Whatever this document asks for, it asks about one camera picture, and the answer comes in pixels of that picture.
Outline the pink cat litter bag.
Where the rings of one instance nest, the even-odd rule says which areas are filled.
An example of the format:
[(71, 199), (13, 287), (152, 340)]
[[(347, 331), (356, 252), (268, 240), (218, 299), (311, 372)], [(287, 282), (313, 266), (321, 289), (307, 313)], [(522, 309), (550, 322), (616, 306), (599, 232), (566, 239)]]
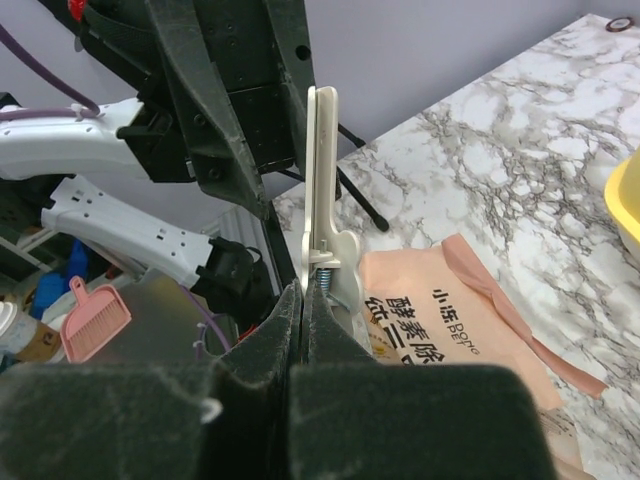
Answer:
[(459, 234), (428, 249), (368, 252), (360, 264), (374, 357), (383, 364), (492, 364), (532, 394), (561, 479), (586, 479), (577, 431), (550, 376), (597, 398), (605, 384), (541, 343)]

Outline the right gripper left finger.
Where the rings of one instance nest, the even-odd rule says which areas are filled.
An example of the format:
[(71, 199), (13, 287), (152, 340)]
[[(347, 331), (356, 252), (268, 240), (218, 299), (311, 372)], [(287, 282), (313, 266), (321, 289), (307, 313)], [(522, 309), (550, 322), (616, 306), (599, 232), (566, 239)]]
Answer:
[(208, 361), (28, 364), (1, 378), (5, 479), (260, 479), (275, 471), (298, 282)]

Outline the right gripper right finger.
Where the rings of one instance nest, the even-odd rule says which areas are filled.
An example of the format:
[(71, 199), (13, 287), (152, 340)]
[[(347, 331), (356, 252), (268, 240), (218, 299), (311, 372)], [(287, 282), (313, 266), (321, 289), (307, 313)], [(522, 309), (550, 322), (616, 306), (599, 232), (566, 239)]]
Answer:
[(492, 365), (387, 366), (307, 289), (289, 374), (294, 479), (552, 479), (533, 399)]

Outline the yellow plastic litter box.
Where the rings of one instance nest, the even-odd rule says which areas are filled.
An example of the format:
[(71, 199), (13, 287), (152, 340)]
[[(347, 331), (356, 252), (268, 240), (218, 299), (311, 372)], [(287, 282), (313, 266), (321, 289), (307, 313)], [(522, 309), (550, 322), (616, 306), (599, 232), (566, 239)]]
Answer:
[(640, 236), (639, 150), (619, 164), (608, 177), (604, 201), (623, 245), (639, 260)]

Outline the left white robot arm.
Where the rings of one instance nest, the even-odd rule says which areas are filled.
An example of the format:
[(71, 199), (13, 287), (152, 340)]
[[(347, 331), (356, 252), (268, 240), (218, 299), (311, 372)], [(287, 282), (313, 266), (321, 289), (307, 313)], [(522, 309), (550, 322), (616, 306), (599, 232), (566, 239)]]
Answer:
[(60, 1), (82, 47), (135, 95), (1, 112), (1, 186), (49, 228), (123, 253), (257, 323), (274, 306), (249, 249), (181, 229), (96, 185), (194, 184), (267, 219), (266, 174), (302, 167), (314, 82), (300, 1)]

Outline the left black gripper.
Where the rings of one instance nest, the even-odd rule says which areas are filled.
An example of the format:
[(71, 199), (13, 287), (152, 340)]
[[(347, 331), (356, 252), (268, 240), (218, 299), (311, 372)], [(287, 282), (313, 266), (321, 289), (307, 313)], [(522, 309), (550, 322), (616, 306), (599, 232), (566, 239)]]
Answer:
[(260, 175), (305, 169), (305, 3), (149, 1), (147, 12), (200, 189), (267, 219)]

